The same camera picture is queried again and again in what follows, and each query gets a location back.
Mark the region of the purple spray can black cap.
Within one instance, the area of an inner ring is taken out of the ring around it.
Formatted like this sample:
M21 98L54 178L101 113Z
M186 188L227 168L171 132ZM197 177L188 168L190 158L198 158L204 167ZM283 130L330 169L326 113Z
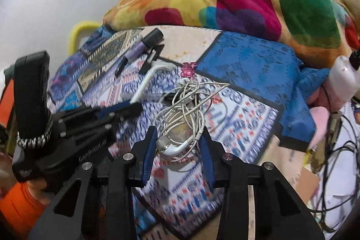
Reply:
M155 45L158 45L162 39L164 38L163 33L155 28L145 37L143 37L140 41L135 43L126 53L124 59L128 63L132 63L136 60L140 55L142 55L145 51L152 48Z

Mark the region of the white plastic stick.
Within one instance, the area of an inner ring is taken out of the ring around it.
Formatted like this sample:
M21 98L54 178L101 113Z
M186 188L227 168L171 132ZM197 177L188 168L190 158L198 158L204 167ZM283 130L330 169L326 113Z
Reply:
M140 86L136 90L135 94L130 100L130 104L140 102L143 95L146 93L147 89L150 86L151 80L156 74L157 71L173 71L176 66L168 62L152 61L151 68L147 71L144 79L142 80Z

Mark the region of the black marker pen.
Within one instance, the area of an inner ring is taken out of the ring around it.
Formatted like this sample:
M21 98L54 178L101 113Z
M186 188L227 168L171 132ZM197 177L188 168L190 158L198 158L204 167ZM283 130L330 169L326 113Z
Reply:
M143 36L142 34L138 34L136 35L129 43L129 47L126 50L125 53L128 53L130 51L130 49L132 49L136 44L138 44L141 40L142 40ZM120 64L118 65L117 70L115 71L115 77L118 78L119 75L121 74L122 70L124 70L124 67L126 66L126 64L128 63L128 58L124 55L122 61L120 62Z

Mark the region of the orange box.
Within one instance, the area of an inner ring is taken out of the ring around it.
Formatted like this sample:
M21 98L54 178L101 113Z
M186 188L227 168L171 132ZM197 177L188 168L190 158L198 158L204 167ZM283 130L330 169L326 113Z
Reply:
M14 107L14 80L10 80L0 104L0 124L7 128Z

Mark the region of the blue patterned bed sheet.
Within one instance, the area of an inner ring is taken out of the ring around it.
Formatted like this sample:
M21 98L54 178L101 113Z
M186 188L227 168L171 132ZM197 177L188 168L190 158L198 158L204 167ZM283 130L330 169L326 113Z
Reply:
M157 71L141 99L143 112L123 126L109 151L120 155L156 126L164 149L186 143L179 155L154 159L144 188L134 194L135 226L141 239L168 239L171 231L189 238L215 216L223 191L207 185L199 139L207 127L225 151L257 163L273 135L288 149L305 150L315 133L309 98L328 69L306 67L289 46L253 36L197 27L162 26L165 45L156 61L173 71ZM130 41L150 27L114 32L106 26L58 68L49 87L56 111L80 105L111 106L132 99L145 75L147 58L115 71ZM197 62L192 79L181 77L184 62Z

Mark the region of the pink hair clip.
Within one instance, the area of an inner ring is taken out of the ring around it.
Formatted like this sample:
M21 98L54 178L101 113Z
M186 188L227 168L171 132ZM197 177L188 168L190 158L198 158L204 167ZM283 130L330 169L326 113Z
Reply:
M181 66L181 77L192 79L195 76L197 62L184 62Z

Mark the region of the yellow foam tube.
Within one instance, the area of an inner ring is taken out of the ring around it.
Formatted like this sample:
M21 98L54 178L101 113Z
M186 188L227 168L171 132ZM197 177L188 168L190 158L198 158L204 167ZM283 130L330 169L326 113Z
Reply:
M77 51L81 39L90 36L96 29L101 26L102 24L96 21L81 21L77 23L72 28L70 33L68 55L73 55Z

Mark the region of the white bottle black cap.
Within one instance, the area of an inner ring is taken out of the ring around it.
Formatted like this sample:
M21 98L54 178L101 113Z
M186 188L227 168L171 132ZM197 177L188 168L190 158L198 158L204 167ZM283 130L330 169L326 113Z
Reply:
M359 50L336 58L326 80L332 111L338 111L359 91Z

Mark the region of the colourful fleece blanket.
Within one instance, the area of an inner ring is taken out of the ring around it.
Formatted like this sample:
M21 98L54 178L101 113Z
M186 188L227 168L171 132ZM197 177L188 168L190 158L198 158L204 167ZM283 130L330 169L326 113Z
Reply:
M277 41L313 68L359 49L359 0L119 0L104 16L113 30L204 27Z

